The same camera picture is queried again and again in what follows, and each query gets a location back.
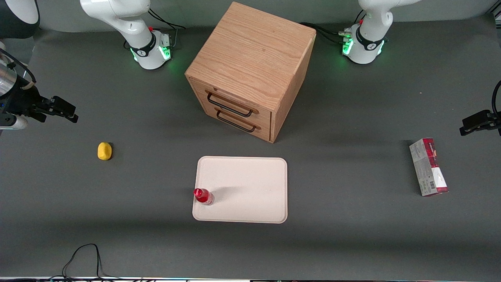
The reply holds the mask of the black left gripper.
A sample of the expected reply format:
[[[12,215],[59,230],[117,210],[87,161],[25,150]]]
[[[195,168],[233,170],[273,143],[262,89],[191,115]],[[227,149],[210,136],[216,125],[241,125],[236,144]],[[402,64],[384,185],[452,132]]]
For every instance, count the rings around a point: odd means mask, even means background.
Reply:
[[[501,135],[501,119],[498,112],[482,110],[463,119],[463,126],[460,127],[460,135],[466,136],[482,130],[497,130],[499,135]]]

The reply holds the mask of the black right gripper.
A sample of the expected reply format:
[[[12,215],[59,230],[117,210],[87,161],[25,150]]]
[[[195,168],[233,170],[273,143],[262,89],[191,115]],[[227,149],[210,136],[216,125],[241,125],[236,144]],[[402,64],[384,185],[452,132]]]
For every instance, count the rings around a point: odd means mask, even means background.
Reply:
[[[1,113],[2,114],[27,114],[32,119],[44,123],[47,119],[45,114],[66,118],[72,123],[77,123],[79,116],[75,114],[76,107],[68,101],[53,96],[49,105],[47,98],[40,95],[38,88],[32,86],[23,89],[23,86],[1,86]]]

